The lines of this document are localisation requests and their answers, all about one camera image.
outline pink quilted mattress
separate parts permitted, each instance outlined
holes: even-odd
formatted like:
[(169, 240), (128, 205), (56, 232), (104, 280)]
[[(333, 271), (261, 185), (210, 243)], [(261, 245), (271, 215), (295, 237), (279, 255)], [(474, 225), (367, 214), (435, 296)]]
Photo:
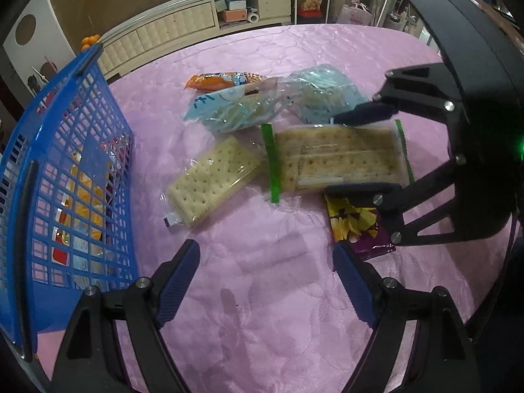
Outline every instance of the pink quilted mattress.
[[(336, 393), (348, 381), (370, 336), (355, 314), (336, 273), (333, 240), (321, 196), (300, 210), (270, 207), (260, 187), (239, 192), (197, 231), (170, 231), (160, 194), (210, 134), (181, 118), (194, 94), (183, 90), (193, 74), (247, 71), (287, 76), (332, 64), (370, 97), (384, 72), (439, 62), (413, 36), (382, 28), (311, 25), (266, 28), (182, 49), (149, 63), (111, 86), (136, 139), (132, 209), (140, 274), (152, 275), (171, 259), (186, 237), (201, 246), (202, 261), (173, 322), (162, 335), (195, 393)], [(401, 114), (408, 157), (416, 178), (448, 159), (444, 126)], [(437, 197), (420, 214), (447, 200)], [(371, 260), (382, 276), (407, 288), (451, 292), (468, 319), (501, 267), (509, 226), (484, 241), (399, 247)], [(408, 324), (390, 386), (400, 383), (414, 325)], [(39, 356), (48, 374), (62, 333), (39, 336)], [(122, 331), (122, 347), (135, 388), (146, 391)]]

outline toilet paper roll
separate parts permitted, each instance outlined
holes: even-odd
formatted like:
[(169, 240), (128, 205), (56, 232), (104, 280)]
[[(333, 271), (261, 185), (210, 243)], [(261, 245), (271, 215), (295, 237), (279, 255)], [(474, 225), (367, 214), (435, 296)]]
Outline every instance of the toilet paper roll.
[(260, 20), (260, 16), (256, 13), (251, 12), (250, 14), (247, 15), (247, 21), (249, 23), (255, 23), (255, 22), (258, 22), (259, 20)]

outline basket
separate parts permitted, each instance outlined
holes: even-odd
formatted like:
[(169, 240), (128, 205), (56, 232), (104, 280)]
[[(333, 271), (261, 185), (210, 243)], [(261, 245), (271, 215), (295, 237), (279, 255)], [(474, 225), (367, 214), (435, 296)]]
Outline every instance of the basket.
[(36, 96), (0, 162), (0, 325), (25, 356), (65, 329), (82, 291), (137, 277), (130, 217), (133, 134), (82, 52)]

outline screw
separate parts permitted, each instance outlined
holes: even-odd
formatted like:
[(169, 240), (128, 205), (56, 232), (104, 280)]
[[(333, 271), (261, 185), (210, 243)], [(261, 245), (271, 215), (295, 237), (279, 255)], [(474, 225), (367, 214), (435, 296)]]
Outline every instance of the screw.
[(384, 201), (384, 197), (381, 194), (375, 195), (373, 197), (373, 204), (375, 204), (377, 207), (382, 204)]
[(457, 162), (458, 165), (464, 165), (466, 163), (466, 157), (462, 155), (462, 153), (459, 153), (455, 157), (455, 161)]
[(435, 288), (435, 292), (437, 293), (437, 295), (441, 296), (441, 297), (446, 297), (447, 296), (447, 290), (446, 288), (443, 288), (443, 287), (436, 287)]
[(393, 234), (391, 235), (391, 242), (396, 245), (400, 241), (402, 241), (402, 235), (400, 234), (400, 232), (393, 232)]
[(453, 102), (447, 101), (444, 103), (444, 108), (448, 112), (453, 112), (455, 110), (455, 104)]
[(382, 282), (386, 288), (390, 289), (396, 288), (398, 285), (398, 282), (395, 278), (384, 278)]
[(93, 297), (98, 292), (98, 287), (90, 285), (84, 290), (85, 295), (88, 297)]
[(138, 278), (136, 281), (136, 286), (140, 289), (147, 288), (151, 283), (149, 278)]

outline cracker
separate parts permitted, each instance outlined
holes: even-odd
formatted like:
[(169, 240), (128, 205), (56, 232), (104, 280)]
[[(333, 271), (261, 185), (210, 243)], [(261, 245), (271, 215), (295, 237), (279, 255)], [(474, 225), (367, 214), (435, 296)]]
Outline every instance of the cracker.
[(343, 183), (405, 183), (401, 144), (387, 128), (292, 128), (275, 137), (285, 192)]
[(230, 136), (186, 169), (167, 190), (167, 197), (187, 226), (208, 215), (242, 189), (261, 161)]

